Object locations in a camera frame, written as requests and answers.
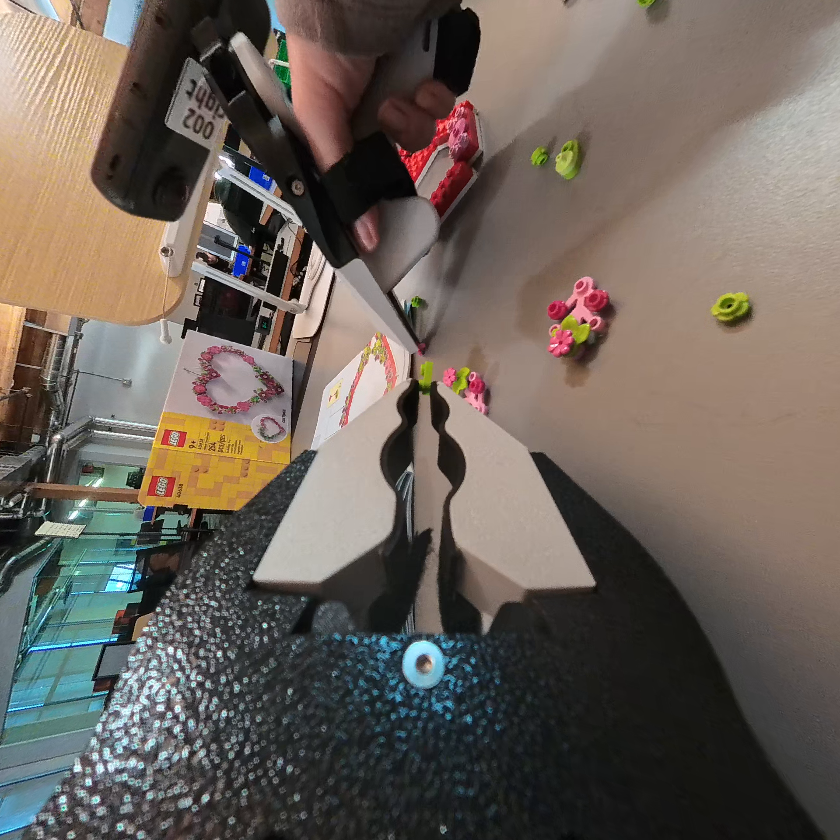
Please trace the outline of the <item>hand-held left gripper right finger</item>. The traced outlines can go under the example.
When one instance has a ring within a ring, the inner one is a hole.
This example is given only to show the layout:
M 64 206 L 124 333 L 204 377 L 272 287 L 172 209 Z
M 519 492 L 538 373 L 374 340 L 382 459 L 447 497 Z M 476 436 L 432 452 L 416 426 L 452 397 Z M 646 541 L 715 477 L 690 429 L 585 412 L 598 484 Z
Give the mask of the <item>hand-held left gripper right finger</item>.
M 437 467 L 450 484 L 438 549 L 444 630 L 473 633 L 507 604 L 593 592 L 595 577 L 524 444 L 441 382 Z

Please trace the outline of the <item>light wooden panel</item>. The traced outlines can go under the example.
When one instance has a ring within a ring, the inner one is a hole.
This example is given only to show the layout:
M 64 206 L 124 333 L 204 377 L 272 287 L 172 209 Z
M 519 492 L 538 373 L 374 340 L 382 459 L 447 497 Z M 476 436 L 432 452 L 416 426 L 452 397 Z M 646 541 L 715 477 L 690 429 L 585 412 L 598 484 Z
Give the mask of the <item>light wooden panel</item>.
M 1 20 L 1 301 L 137 326 L 190 284 L 163 223 L 111 205 L 90 175 L 128 49 L 35 14 Z

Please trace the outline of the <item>yellow white toy box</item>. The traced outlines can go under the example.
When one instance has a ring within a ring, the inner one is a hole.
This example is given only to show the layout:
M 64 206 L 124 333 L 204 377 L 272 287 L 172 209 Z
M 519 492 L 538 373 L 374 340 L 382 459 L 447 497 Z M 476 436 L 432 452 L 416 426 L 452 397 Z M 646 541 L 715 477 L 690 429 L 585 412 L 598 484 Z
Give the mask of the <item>yellow white toy box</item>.
M 237 511 L 291 462 L 292 361 L 186 334 L 139 501 Z

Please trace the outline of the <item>small pink lego flower cluster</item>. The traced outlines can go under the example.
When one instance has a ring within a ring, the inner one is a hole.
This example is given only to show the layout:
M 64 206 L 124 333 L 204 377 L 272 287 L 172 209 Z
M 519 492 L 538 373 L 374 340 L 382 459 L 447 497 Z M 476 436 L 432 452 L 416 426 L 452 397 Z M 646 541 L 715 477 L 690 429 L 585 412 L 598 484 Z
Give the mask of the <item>small pink lego flower cluster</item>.
M 487 384 L 480 376 L 480 373 L 470 369 L 468 366 L 463 366 L 458 369 L 449 367 L 444 371 L 443 384 L 454 394 L 462 397 L 480 414 L 484 416 L 488 415 Z

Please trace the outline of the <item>black computer monitor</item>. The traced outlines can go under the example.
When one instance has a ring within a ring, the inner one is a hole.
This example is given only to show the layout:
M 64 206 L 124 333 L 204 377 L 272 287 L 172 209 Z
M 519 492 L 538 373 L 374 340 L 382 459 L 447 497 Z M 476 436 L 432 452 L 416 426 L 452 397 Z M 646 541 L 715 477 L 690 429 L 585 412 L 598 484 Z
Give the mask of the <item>black computer monitor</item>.
M 201 300 L 198 304 L 198 320 L 211 317 L 228 317 L 248 320 L 252 309 L 252 297 L 209 276 L 201 277 Z

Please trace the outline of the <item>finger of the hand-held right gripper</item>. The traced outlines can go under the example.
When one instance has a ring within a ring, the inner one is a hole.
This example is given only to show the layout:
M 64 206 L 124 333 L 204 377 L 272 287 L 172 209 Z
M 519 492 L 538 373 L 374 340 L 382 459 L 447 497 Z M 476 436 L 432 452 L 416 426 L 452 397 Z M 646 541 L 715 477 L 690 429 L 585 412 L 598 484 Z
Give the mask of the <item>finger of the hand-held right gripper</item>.
M 380 287 L 362 259 L 353 259 L 335 271 L 366 308 L 379 332 L 399 343 L 410 354 L 420 350 L 419 340 L 404 310 L 395 302 L 391 292 Z

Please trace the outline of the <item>silver metal pipe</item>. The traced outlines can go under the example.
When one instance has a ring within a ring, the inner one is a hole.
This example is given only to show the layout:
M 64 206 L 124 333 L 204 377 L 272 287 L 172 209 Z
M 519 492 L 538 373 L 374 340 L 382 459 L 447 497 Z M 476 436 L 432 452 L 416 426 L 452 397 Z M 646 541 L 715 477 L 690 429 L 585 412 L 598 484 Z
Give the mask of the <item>silver metal pipe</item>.
M 84 416 L 49 434 L 41 480 L 60 483 L 68 454 L 93 447 L 93 458 L 107 464 L 144 466 L 150 456 L 156 426 L 117 418 Z

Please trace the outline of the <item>white desk frame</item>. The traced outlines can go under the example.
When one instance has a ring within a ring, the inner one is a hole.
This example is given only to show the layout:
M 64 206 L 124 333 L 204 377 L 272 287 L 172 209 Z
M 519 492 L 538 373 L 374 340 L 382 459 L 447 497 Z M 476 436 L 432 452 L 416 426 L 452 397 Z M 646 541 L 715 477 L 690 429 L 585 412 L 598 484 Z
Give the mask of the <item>white desk frame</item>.
M 301 301 L 285 300 L 281 297 L 268 293 L 267 290 L 260 289 L 249 283 L 244 282 L 234 276 L 227 275 L 221 270 L 216 269 L 201 260 L 194 260 L 192 263 L 192 271 L 201 277 L 212 279 L 226 287 L 239 291 L 247 296 L 260 300 L 266 304 L 276 307 L 276 309 L 289 312 L 294 315 L 301 314 L 308 309 L 308 304 Z

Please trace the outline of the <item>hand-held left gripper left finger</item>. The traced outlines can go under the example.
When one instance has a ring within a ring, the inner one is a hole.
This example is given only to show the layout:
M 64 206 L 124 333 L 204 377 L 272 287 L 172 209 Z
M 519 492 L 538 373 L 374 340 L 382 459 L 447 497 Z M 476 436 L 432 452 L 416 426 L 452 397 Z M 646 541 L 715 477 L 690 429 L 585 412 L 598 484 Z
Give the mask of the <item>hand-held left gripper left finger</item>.
M 413 466 L 419 384 L 408 379 L 318 447 L 253 575 L 256 587 L 343 604 L 375 627 L 407 533 L 399 479 Z

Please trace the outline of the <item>red lego heart section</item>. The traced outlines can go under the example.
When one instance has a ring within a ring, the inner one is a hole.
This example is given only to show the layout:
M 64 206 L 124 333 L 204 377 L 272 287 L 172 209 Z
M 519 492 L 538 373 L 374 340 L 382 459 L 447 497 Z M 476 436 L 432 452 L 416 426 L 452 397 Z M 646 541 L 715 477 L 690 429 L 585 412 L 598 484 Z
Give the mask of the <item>red lego heart section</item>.
M 430 201 L 442 222 L 476 182 L 484 151 L 480 116 L 468 99 L 436 122 L 427 146 L 413 153 L 397 147 L 417 194 Z

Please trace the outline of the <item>pink lego branch flower cluster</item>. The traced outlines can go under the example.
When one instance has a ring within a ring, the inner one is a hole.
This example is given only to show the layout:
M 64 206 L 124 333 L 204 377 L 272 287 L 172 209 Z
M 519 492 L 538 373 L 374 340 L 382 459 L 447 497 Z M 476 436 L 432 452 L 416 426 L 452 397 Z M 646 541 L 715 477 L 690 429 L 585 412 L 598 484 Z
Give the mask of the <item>pink lego branch flower cluster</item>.
M 612 311 L 605 289 L 590 276 L 578 279 L 566 299 L 552 301 L 547 307 L 552 322 L 547 352 L 555 359 L 581 361 L 606 336 Z

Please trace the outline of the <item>person's right hand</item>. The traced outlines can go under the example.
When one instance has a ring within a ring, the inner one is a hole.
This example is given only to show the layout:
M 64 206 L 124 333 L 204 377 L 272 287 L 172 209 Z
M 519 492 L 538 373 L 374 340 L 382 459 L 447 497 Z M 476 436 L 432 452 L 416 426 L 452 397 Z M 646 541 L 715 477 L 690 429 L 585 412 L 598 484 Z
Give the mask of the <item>person's right hand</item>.
M 287 34 L 292 107 L 321 173 L 352 151 L 352 117 L 372 79 L 375 59 L 343 56 Z M 425 80 L 408 97 L 388 98 L 377 113 L 380 129 L 400 147 L 415 152 L 428 146 L 438 120 L 455 106 L 456 96 L 438 80 Z

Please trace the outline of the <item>instruction booklet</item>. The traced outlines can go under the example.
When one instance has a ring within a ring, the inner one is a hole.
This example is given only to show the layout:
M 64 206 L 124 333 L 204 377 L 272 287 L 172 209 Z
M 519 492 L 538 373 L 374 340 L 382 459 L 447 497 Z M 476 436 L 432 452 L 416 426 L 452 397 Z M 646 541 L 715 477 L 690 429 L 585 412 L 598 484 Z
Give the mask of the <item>instruction booklet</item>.
M 411 362 L 411 354 L 402 345 L 376 332 L 362 351 L 324 387 L 311 449 L 319 448 L 408 379 Z

